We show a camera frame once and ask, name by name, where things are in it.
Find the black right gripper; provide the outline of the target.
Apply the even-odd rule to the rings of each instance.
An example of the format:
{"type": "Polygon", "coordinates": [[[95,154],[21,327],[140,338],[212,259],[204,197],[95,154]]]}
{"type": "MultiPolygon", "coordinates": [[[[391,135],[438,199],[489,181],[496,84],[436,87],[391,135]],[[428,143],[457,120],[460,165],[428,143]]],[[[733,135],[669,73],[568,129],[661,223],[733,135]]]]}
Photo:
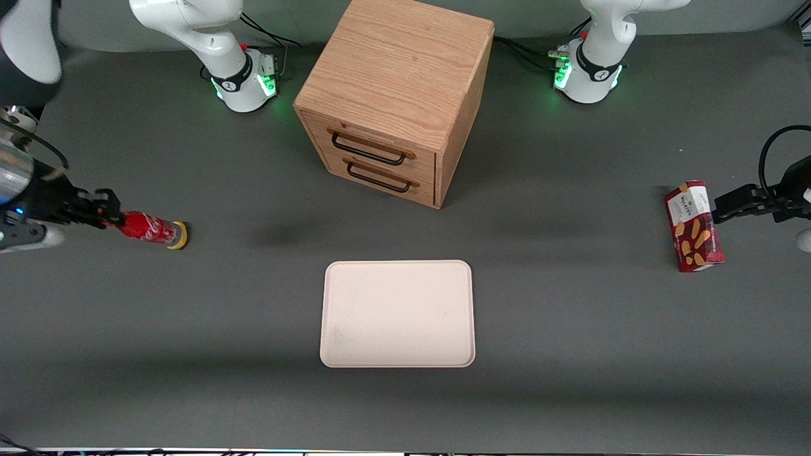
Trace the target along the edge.
{"type": "Polygon", "coordinates": [[[82,224],[99,230],[125,226],[121,202],[110,188],[88,191],[75,187],[61,174],[53,180],[44,176],[53,167],[34,167],[32,180],[22,193],[22,216],[52,224],[82,224]]]}

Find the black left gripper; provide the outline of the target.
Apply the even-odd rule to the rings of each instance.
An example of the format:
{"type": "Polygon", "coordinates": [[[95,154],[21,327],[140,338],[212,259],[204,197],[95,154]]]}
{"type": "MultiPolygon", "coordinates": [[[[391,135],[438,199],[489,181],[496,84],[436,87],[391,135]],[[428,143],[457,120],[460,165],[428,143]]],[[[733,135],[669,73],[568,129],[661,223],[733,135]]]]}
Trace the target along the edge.
{"type": "Polygon", "coordinates": [[[776,224],[791,219],[810,219],[810,203],[806,196],[810,187],[810,158],[790,165],[780,182],[773,186],[768,186],[765,180],[765,159],[759,159],[758,179],[767,194],[765,205],[761,204],[759,186],[745,184],[715,198],[713,222],[722,224],[739,217],[769,213],[776,224]]]}

